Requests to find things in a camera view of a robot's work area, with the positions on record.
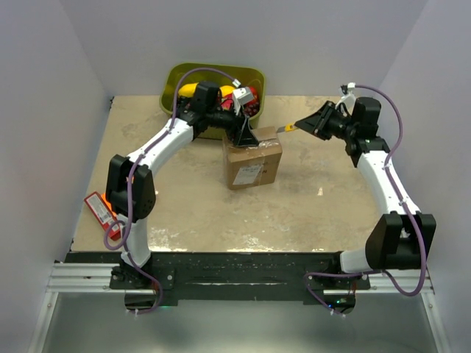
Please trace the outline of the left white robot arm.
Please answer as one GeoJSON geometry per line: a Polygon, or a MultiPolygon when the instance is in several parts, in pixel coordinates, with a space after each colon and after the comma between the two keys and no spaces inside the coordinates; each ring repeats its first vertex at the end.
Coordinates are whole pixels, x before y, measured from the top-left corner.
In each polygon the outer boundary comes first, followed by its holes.
{"type": "Polygon", "coordinates": [[[135,288],[152,281],[152,270],[145,266],[151,257],[146,223],[157,199],[158,171],[208,128],[223,129],[237,147],[257,146],[244,112],[254,98],[249,87],[234,88],[224,96],[215,82],[196,83],[176,94],[172,116],[154,137],[126,157],[117,154],[110,160],[105,197],[123,231],[121,258],[131,265],[126,278],[135,288]]]}

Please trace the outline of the olive green plastic bin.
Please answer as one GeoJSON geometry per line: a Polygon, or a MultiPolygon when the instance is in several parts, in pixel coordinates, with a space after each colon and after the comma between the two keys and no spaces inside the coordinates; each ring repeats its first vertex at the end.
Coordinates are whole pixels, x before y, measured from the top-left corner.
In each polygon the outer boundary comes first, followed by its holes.
{"type": "MultiPolygon", "coordinates": [[[[243,87],[252,87],[257,91],[259,108],[256,114],[250,113],[250,125],[252,128],[258,128],[259,120],[263,112],[265,92],[266,92],[266,77],[257,68],[250,68],[245,66],[236,65],[218,65],[211,63],[180,63],[174,66],[167,77],[166,83],[163,87],[163,92],[160,95],[160,108],[168,115],[172,114],[174,92],[177,83],[188,72],[195,68],[214,68],[223,71],[232,78],[237,79],[243,87]]],[[[224,75],[209,72],[198,71],[190,74],[185,78],[182,85],[195,83],[199,81],[212,81],[224,85],[232,85],[233,79],[228,79],[224,75]]],[[[225,136],[223,129],[208,128],[199,137],[212,140],[221,140],[225,136]]]]}

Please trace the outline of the yellow black utility knife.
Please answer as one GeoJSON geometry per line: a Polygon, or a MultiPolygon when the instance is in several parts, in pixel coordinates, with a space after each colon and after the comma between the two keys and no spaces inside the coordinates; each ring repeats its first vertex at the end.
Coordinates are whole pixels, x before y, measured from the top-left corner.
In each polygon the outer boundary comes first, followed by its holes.
{"type": "Polygon", "coordinates": [[[277,133],[292,132],[296,129],[297,129],[297,127],[294,124],[287,124],[285,126],[281,126],[280,128],[278,128],[277,133]]]}

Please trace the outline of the yellow lemon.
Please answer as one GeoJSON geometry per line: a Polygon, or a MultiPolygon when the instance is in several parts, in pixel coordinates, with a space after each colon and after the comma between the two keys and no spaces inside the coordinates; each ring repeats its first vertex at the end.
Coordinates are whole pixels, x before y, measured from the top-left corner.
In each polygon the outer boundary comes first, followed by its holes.
{"type": "Polygon", "coordinates": [[[230,96],[236,88],[232,85],[224,85],[220,87],[222,97],[230,96]]]}

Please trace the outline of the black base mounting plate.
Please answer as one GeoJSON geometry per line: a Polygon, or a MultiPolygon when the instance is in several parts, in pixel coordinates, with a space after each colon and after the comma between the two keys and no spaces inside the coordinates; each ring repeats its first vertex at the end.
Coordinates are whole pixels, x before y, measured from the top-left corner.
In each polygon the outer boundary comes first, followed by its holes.
{"type": "Polygon", "coordinates": [[[355,291],[370,288],[361,275],[341,276],[337,253],[154,252],[141,271],[114,252],[71,252],[65,263],[110,266],[110,288],[126,291],[128,310],[184,300],[313,305],[318,299],[334,309],[350,309],[355,291]]]}

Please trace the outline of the brown cardboard express box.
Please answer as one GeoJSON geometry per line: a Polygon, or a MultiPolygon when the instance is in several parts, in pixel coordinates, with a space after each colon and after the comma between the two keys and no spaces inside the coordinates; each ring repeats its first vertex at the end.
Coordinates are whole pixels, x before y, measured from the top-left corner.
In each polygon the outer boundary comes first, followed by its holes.
{"type": "Polygon", "coordinates": [[[272,184],[283,153],[277,130],[266,126],[253,130],[259,145],[236,147],[222,140],[224,178],[229,190],[272,184]]]}

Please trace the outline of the yellow mango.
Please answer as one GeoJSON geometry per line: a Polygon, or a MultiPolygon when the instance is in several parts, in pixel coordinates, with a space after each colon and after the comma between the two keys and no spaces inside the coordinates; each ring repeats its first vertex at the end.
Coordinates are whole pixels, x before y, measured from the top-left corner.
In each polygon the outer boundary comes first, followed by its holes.
{"type": "Polygon", "coordinates": [[[178,96],[191,98],[194,96],[198,82],[183,85],[177,92],[178,96]]]}

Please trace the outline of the dark red grape bunch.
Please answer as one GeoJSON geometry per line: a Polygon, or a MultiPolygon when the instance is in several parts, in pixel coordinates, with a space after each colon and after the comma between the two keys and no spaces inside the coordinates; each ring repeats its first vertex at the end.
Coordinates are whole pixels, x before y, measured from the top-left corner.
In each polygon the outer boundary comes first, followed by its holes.
{"type": "Polygon", "coordinates": [[[260,105],[259,104],[247,104],[244,106],[243,112],[245,115],[248,115],[249,117],[253,117],[254,115],[257,115],[260,110],[260,105]]]}

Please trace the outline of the red small box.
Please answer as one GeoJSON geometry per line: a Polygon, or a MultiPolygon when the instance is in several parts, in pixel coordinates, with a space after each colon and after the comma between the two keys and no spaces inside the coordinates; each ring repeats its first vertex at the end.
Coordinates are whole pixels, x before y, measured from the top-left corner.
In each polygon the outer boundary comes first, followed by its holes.
{"type": "Polygon", "coordinates": [[[84,198],[84,203],[100,224],[101,228],[107,231],[110,225],[116,220],[116,215],[111,210],[110,204],[106,201],[105,195],[94,191],[84,198]]]}

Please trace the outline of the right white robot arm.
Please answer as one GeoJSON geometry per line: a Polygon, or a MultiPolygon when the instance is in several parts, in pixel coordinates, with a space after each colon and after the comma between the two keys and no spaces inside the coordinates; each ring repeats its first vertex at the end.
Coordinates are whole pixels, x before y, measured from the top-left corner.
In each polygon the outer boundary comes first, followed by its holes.
{"type": "Polygon", "coordinates": [[[381,104],[370,97],[355,100],[346,115],[340,105],[326,101],[295,127],[321,140],[338,138],[367,181],[380,219],[363,248],[343,251],[340,263],[328,270],[329,283],[346,288],[354,273],[389,269],[424,269],[436,231],[436,220],[423,213],[408,196],[394,169],[391,149],[378,135],[381,104]]]}

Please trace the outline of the red apple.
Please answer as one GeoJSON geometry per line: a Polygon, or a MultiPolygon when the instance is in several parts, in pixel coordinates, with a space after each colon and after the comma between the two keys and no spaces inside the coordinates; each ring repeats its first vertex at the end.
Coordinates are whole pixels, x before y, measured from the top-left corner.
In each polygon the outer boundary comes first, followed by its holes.
{"type": "Polygon", "coordinates": [[[247,102],[247,105],[259,104],[258,92],[253,86],[248,86],[252,94],[252,99],[247,102]]]}

